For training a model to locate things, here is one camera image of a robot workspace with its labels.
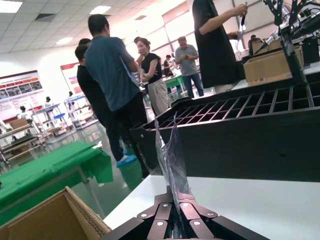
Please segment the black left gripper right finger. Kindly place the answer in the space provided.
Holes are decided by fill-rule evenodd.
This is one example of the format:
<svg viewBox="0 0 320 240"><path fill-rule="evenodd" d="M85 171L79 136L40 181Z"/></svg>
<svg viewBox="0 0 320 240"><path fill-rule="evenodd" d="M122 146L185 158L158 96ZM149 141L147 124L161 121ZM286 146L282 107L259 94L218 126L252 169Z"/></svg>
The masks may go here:
<svg viewBox="0 0 320 240"><path fill-rule="evenodd" d="M178 193L181 218L186 235L190 238L207 240L268 240L213 210L196 203L191 194Z"/></svg>

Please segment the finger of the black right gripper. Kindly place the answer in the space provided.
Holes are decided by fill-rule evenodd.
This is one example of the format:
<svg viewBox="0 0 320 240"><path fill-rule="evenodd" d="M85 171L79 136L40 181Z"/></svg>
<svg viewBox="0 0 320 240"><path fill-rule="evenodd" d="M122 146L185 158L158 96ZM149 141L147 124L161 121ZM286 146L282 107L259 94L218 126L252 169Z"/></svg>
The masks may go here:
<svg viewBox="0 0 320 240"><path fill-rule="evenodd" d="M292 43L292 31L299 14L297 1L292 1L290 10L287 10L283 0L264 0L263 2L274 15L274 24L278 26L277 36L280 39L289 70L294 83L300 85L302 83L302 67Z"/></svg>
<svg viewBox="0 0 320 240"><path fill-rule="evenodd" d="M295 47L292 43L292 27L294 23L298 20L298 14L306 4L306 0L301 0L298 3L297 0L293 0L291 4L291 11L290 16L288 19L288 28L289 28L289 35L286 42L286 60L291 72L291 75L296 84L307 84L307 79L305 77L303 68L300 65L299 59L297 57Z"/></svg>

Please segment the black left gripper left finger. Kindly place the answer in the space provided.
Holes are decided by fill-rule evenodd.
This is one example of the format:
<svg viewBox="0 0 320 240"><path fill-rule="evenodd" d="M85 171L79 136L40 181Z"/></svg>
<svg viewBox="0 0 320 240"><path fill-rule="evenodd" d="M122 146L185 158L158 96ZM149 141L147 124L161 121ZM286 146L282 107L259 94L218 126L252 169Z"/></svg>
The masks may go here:
<svg viewBox="0 0 320 240"><path fill-rule="evenodd" d="M163 240L170 235L174 218L170 186L154 197L153 206L101 237L102 240Z"/></svg>

